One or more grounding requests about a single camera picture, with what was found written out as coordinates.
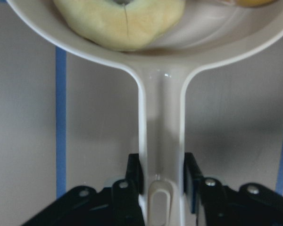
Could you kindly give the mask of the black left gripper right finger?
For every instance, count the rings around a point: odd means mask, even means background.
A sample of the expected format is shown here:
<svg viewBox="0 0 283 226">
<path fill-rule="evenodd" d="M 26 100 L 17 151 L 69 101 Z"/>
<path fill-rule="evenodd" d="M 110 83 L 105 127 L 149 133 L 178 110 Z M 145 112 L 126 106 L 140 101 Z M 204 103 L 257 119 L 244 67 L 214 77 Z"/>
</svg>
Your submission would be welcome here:
<svg viewBox="0 0 283 226">
<path fill-rule="evenodd" d="M 283 226 L 283 196 L 257 183 L 235 191 L 203 176 L 192 153 L 184 154 L 183 190 L 198 226 Z"/>
</svg>

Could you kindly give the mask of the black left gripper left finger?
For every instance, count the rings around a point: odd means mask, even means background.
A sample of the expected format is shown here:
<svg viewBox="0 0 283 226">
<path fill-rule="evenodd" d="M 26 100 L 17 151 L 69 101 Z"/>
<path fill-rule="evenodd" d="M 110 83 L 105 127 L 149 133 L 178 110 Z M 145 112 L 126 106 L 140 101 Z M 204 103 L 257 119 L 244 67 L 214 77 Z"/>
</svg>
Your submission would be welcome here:
<svg viewBox="0 0 283 226">
<path fill-rule="evenodd" d="M 142 226 L 143 172 L 139 155 L 128 156 L 125 178 L 100 192 L 76 186 L 26 221 L 26 226 Z"/>
</svg>

